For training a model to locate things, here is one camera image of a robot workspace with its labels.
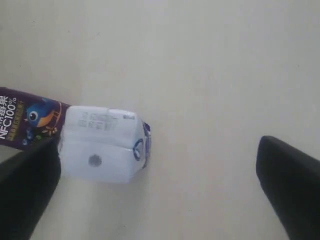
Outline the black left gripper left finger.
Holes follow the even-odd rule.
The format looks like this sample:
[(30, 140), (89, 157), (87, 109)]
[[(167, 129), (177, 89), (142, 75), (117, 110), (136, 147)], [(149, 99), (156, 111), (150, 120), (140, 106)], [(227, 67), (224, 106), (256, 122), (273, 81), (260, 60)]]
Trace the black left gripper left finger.
[(61, 178), (54, 139), (44, 140), (0, 164), (0, 238), (28, 240)]

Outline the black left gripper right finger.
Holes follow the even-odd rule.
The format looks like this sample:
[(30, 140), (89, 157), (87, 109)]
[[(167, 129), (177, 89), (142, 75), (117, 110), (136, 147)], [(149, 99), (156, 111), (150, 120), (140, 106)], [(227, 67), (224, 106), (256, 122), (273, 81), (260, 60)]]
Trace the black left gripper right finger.
[(291, 240), (320, 238), (320, 161), (270, 135), (256, 156), (256, 175)]

